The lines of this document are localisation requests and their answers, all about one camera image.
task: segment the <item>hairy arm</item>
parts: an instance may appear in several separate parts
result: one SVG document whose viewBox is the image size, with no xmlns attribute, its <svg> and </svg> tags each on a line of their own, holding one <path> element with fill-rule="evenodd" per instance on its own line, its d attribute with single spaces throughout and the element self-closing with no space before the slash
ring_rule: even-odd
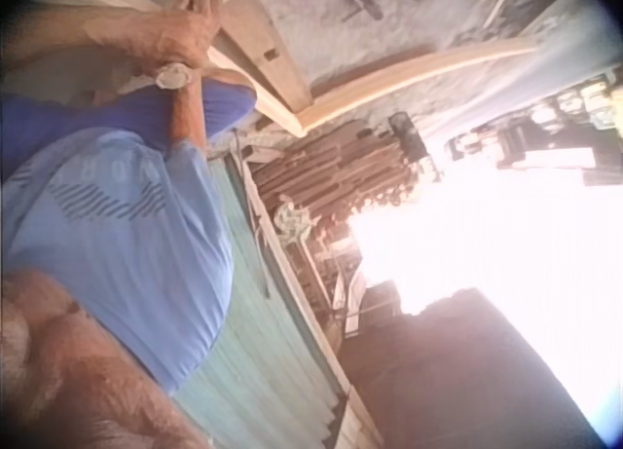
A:
<svg viewBox="0 0 623 449">
<path fill-rule="evenodd" d="M 188 86 L 173 92 L 170 139 L 171 145 L 188 140 L 201 151 L 207 150 L 202 79 L 199 75 Z"/>
<path fill-rule="evenodd" d="M 33 3 L 3 32 L 2 60 L 11 68 L 61 48 L 102 46 L 143 63 L 183 62 L 195 69 L 205 64 L 216 30 L 197 12 Z"/>
</svg>

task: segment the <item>hand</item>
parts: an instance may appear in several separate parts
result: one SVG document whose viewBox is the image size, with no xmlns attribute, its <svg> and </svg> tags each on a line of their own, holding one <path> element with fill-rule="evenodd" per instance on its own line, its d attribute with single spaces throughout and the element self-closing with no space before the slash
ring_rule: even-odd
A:
<svg viewBox="0 0 623 449">
<path fill-rule="evenodd" d="M 135 58 L 146 72 L 169 62 L 198 69 L 205 66 L 220 29 L 220 6 L 220 0 L 175 0 L 175 11 L 101 19 L 89 25 L 88 33 L 96 43 Z"/>
</svg>

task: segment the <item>concrete wall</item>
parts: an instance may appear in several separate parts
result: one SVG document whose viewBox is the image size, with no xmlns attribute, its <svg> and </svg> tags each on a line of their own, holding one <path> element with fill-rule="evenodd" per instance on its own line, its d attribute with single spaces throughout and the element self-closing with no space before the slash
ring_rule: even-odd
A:
<svg viewBox="0 0 623 449">
<path fill-rule="evenodd" d="M 549 368 L 478 292 L 346 339 L 386 447 L 603 447 Z"/>
</svg>

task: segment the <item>curved wooden board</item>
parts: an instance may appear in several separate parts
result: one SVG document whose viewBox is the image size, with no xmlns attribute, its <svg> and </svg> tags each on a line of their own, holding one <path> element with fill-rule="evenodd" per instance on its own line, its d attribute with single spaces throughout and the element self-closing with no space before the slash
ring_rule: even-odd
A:
<svg viewBox="0 0 623 449">
<path fill-rule="evenodd" d="M 315 100 L 296 116 L 307 132 L 347 111 L 407 86 L 472 64 L 524 55 L 538 45 L 530 38 L 499 40 L 396 62 L 340 86 Z"/>
</svg>

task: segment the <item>man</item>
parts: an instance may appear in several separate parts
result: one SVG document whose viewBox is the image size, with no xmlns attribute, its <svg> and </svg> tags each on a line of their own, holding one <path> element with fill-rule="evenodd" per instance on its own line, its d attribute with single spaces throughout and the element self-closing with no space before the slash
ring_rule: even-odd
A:
<svg viewBox="0 0 623 449">
<path fill-rule="evenodd" d="M 32 10 L 4 59 L 99 45 L 149 71 L 200 68 L 219 4 L 191 5 Z M 202 447 L 163 392 L 225 319 L 231 247 L 204 152 L 254 102 L 230 71 L 86 110 L 3 96 L 2 410 L 18 430 L 47 447 Z"/>
</svg>

